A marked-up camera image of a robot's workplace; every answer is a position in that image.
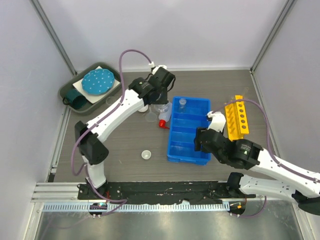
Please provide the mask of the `white squeeze bottle red cap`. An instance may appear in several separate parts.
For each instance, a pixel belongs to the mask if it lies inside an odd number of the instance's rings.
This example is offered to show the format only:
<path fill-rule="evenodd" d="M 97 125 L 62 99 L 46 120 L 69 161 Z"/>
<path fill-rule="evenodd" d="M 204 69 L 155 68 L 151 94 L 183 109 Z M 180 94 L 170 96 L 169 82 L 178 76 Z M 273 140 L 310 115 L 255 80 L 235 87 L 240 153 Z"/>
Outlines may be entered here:
<path fill-rule="evenodd" d="M 170 120 L 171 115 L 172 115 L 172 113 L 171 114 L 159 114 L 158 126 L 162 129 L 169 129 L 169 127 L 167 127 L 166 124 Z"/>

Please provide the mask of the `blue divided plastic bin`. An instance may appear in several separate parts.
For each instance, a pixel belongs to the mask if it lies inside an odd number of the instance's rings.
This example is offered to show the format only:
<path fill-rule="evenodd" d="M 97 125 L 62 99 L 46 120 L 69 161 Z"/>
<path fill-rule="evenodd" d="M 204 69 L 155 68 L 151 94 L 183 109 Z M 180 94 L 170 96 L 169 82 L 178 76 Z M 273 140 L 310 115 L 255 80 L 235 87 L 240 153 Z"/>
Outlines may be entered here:
<path fill-rule="evenodd" d="M 186 99 L 185 112 L 179 113 L 179 99 Z M 175 163 L 188 163 L 205 166 L 211 160 L 209 153 L 195 151 L 194 139 L 197 128 L 207 128 L 207 113 L 211 101 L 207 98 L 175 96 L 172 100 L 172 113 L 167 144 L 167 160 Z"/>

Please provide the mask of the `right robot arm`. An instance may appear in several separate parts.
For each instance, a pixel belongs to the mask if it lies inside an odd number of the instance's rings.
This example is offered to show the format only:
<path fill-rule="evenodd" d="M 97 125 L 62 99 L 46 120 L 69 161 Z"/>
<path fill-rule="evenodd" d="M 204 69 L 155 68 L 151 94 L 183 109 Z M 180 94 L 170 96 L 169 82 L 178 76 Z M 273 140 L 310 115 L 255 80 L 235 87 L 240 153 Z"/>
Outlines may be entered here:
<path fill-rule="evenodd" d="M 320 214 L 318 172 L 291 164 L 250 140 L 231 141 L 221 132 L 205 127 L 196 129 L 194 148 L 212 154 L 221 164 L 270 177 L 262 179 L 232 172 L 225 186 L 230 197 L 267 196 L 297 203 L 301 210 L 309 214 Z"/>

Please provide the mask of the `clear glass flask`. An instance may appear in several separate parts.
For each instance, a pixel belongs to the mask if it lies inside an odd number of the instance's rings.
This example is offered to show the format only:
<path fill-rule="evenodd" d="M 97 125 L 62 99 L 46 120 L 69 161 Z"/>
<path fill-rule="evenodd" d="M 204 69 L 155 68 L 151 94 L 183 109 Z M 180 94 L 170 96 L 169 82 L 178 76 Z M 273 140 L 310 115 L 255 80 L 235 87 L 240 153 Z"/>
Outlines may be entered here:
<path fill-rule="evenodd" d="M 172 103 L 168 102 L 166 104 L 155 104 L 154 109 L 159 113 L 159 114 L 171 114 L 172 113 Z"/>

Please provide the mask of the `clear glass beaker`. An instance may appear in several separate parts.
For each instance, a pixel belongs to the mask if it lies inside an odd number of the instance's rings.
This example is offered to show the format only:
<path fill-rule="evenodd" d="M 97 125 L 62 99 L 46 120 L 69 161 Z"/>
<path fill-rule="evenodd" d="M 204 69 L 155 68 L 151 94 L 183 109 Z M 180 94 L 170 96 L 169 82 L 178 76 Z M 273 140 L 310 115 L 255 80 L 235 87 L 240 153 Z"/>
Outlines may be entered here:
<path fill-rule="evenodd" d="M 110 96 L 106 99 L 105 103 L 107 106 L 113 105 L 117 101 L 117 98 L 115 96 Z"/>

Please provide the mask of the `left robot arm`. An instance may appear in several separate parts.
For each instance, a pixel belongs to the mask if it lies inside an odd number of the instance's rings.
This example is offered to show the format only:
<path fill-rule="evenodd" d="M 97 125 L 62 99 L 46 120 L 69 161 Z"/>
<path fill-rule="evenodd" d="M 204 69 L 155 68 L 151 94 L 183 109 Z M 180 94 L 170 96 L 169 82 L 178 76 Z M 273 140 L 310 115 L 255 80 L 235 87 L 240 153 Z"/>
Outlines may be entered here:
<path fill-rule="evenodd" d="M 107 192 L 104 160 L 109 150 L 104 142 L 128 117 L 147 105 L 168 103 L 168 91 L 176 77 L 162 66 L 155 67 L 147 79 L 136 78 L 128 85 L 121 98 L 94 119 L 75 125 L 75 147 L 86 164 L 87 181 L 91 183 L 89 194 L 100 200 Z"/>

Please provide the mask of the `yellow test tube rack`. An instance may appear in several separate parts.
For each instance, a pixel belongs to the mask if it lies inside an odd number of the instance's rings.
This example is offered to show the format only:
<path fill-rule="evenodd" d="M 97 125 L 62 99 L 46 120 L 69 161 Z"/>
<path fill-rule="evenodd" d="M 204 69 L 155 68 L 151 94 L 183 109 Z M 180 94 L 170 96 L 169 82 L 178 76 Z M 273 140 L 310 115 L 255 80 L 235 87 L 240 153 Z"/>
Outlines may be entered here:
<path fill-rule="evenodd" d="M 224 107 L 228 138 L 231 141 L 244 139 L 250 133 L 244 101 Z"/>

